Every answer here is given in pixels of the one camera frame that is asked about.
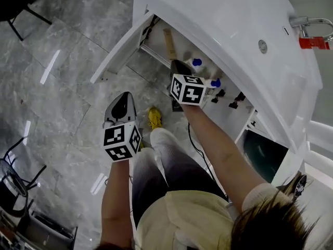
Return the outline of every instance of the red tag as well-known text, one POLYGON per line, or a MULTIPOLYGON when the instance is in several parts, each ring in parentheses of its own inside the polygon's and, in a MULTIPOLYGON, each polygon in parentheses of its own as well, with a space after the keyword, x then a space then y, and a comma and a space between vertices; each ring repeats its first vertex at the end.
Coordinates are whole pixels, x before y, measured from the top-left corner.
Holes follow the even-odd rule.
POLYGON ((329 44, 325 42, 323 37, 300 38, 299 42, 302 49, 318 48, 329 50, 329 44))

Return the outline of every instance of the blue bottle cap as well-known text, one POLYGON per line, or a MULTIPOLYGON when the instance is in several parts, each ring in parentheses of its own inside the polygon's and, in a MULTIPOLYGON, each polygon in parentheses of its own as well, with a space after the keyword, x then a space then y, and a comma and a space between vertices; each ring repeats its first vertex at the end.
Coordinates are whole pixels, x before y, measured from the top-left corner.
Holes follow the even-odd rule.
POLYGON ((221 81, 220 81, 220 79, 218 78, 216 81, 211 81, 211 83, 210 83, 212 86, 214 86, 214 87, 220 87, 221 86, 221 81))
POLYGON ((201 66, 201 64, 202 64, 202 61, 199 58, 194 58, 193 61, 192 61, 192 65, 195 66, 195 67, 196 66, 201 66))

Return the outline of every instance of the yellow shoe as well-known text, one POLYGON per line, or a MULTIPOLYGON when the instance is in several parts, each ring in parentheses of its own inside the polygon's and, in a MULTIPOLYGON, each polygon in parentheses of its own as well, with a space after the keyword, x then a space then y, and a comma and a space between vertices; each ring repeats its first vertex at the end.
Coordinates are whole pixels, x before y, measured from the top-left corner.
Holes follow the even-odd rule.
POLYGON ((148 111, 149 126, 151 130, 162 127, 162 117, 159 110, 153 106, 148 111))

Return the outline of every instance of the beige shirt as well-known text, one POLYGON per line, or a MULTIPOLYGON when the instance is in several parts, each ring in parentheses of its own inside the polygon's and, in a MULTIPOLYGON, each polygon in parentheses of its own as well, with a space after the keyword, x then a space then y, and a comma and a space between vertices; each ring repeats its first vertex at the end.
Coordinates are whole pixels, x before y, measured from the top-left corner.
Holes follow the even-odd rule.
MULTIPOLYGON (((269 183, 255 187, 245 198, 247 210, 272 198, 277 189, 269 183)), ((282 193, 278 200, 290 201, 282 193)), ((154 202, 143 214, 137 227, 137 249, 229 249, 234 225, 226 208, 228 202, 201 191, 173 191, 154 202)))

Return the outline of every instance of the marble floor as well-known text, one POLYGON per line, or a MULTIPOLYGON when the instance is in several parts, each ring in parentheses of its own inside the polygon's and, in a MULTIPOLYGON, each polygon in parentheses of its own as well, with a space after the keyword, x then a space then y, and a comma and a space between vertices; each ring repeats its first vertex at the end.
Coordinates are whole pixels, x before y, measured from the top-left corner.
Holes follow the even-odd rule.
POLYGON ((97 194, 91 188, 101 173, 109 174, 99 135, 105 110, 120 93, 132 92, 146 142, 147 110, 154 105, 164 127, 203 165, 189 142, 186 119, 171 110, 169 70, 158 61, 140 51, 111 81, 89 82, 131 27, 132 7, 133 0, 36 0, 31 8, 53 24, 23 11, 14 22, 23 42, 0 23, 0 156, 28 124, 26 145, 14 150, 15 169, 32 179, 47 165, 29 194, 33 209, 68 228, 78 226, 75 249, 99 242, 104 186, 97 194))

